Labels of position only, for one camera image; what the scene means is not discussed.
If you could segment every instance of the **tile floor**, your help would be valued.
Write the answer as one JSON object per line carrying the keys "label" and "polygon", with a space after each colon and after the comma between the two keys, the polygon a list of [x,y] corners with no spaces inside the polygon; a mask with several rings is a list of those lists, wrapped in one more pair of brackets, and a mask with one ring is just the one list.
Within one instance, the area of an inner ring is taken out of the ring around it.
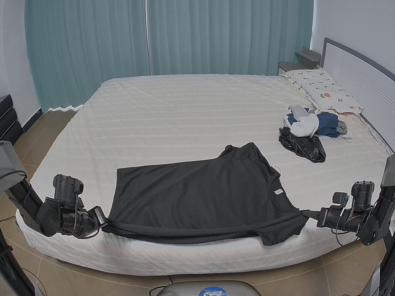
{"label": "tile floor", "polygon": [[[30,179],[47,154],[57,135],[74,116],[74,111],[49,111],[24,134],[14,145]],[[16,208],[6,195],[0,198],[0,219],[13,216]],[[156,286],[167,285],[170,279],[163,277],[136,277],[104,273],[73,264],[61,264],[56,259],[41,254],[27,244],[15,220],[1,223],[13,253],[25,269],[36,274],[44,284],[48,296],[99,296],[148,295]],[[385,253],[383,241],[365,247],[355,242],[316,259],[266,271],[210,274],[174,275],[172,280],[217,280],[235,279],[252,284],[262,296],[341,296],[358,295],[371,273]],[[0,278],[0,294],[13,295]]]}

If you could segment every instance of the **bed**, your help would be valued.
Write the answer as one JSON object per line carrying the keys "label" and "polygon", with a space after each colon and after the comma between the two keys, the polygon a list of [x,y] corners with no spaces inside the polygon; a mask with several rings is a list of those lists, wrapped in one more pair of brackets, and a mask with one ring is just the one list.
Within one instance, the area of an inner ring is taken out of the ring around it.
{"label": "bed", "polygon": [[[139,76],[104,82],[57,137],[31,183],[44,199],[54,194],[53,176],[71,175],[85,185],[81,196],[85,207],[100,205],[108,215],[117,168],[210,159],[226,145],[254,142],[280,171],[287,196],[300,209],[328,207],[334,192],[350,193],[353,183],[364,179],[375,182],[375,201],[390,146],[395,146],[394,129],[385,127],[378,114],[381,109],[395,113],[395,76],[328,39],[324,51],[324,69],[365,106],[363,118],[368,120],[340,115],[352,131],[353,142],[323,136],[324,163],[298,157],[278,141],[288,106],[312,107],[282,76]],[[376,104],[369,92],[372,88],[376,100],[383,101],[380,93],[386,94],[385,106],[381,102],[372,107]],[[89,240],[60,234],[47,238],[28,228],[19,214],[17,221],[28,243],[44,254],[129,275],[278,268],[338,248],[331,231],[317,228],[312,219],[300,235],[274,246],[264,246],[259,237],[192,245],[143,242],[104,232]],[[341,237],[343,244],[354,239],[354,234]]]}

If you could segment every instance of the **white headboard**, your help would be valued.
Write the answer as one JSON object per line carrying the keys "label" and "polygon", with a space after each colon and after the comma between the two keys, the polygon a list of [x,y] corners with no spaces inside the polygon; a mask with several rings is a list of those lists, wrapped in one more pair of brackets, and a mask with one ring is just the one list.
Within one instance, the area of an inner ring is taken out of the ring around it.
{"label": "white headboard", "polygon": [[363,106],[361,116],[395,150],[395,75],[368,57],[329,38],[321,66]]}

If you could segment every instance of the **wall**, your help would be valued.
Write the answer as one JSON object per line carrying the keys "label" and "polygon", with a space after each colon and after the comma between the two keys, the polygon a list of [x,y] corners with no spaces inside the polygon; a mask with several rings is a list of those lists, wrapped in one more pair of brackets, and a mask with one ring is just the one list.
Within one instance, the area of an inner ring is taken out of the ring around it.
{"label": "wall", "polygon": [[27,58],[25,0],[0,0],[0,96],[11,94],[23,126],[40,109]]}
{"label": "wall", "polygon": [[311,49],[325,37],[395,73],[395,0],[315,0]]}

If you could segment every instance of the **pile of clothes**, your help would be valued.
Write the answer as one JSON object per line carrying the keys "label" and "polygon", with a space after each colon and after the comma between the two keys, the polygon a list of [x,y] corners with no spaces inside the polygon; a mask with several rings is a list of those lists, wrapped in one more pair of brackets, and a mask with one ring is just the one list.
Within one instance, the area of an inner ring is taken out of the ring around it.
{"label": "pile of clothes", "polygon": [[300,105],[291,105],[288,114],[284,115],[284,121],[285,126],[279,129],[280,143],[286,149],[314,163],[324,162],[326,159],[322,143],[315,134],[352,141],[346,123],[339,120],[332,110],[309,110]]}

